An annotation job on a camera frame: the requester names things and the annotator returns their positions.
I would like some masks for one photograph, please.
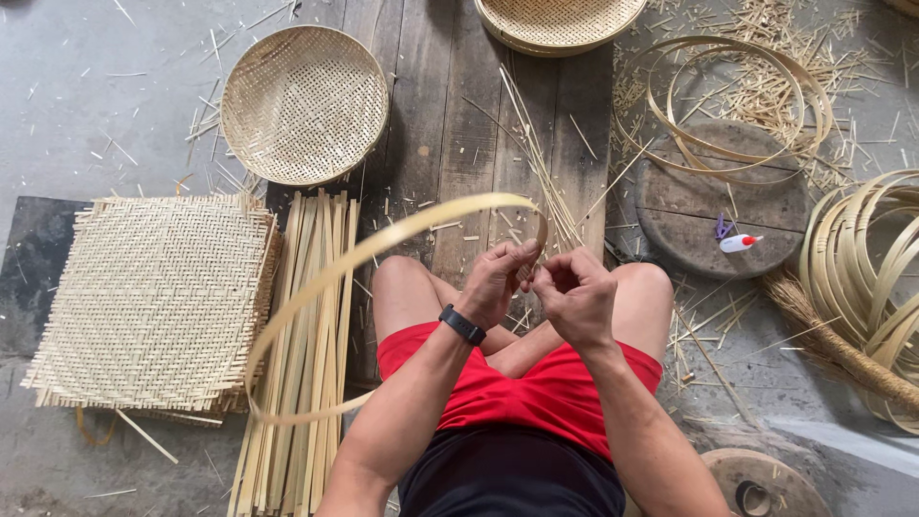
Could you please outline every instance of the round wooden block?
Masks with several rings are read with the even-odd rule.
[[[772,456],[746,449],[715,449],[704,453],[702,461],[718,482],[728,507],[738,515],[833,517],[817,489]]]
[[[738,121],[704,121],[687,132],[725,149],[748,155],[772,155],[782,146],[768,133]],[[649,151],[676,164],[688,166],[670,134],[654,139]],[[689,149],[712,169],[740,167],[709,150]],[[798,170],[791,156],[783,156],[743,172],[744,181],[774,181]],[[718,214],[731,221],[734,208],[727,184],[720,179],[664,168],[648,158],[639,164],[635,207],[641,230],[656,248],[684,270],[703,276],[753,278],[777,267],[800,249],[813,202],[803,174],[770,185],[731,185],[740,233],[764,236],[745,251],[724,253],[715,240]],[[737,235],[731,230],[730,236]]]

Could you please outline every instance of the glue bottle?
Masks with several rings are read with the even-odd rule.
[[[762,240],[763,236],[759,237],[750,237],[747,234],[740,234],[738,236],[727,237],[721,240],[721,251],[725,253],[733,253],[735,251],[744,251],[745,249],[750,249],[754,242]]]

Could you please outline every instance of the stack of woven bamboo mats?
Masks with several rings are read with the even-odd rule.
[[[96,200],[22,385],[37,406],[219,425],[247,407],[279,250],[276,217],[247,194]]]

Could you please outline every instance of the black mat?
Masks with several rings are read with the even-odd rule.
[[[31,357],[74,241],[74,213],[85,201],[19,196],[0,270],[0,356]]]

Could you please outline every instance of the broom bristles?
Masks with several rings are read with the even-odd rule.
[[[919,387],[884,368],[825,325],[789,271],[783,268],[770,271],[761,277],[760,283],[781,309],[792,331],[811,329],[795,341],[815,364],[831,376],[919,417]]]

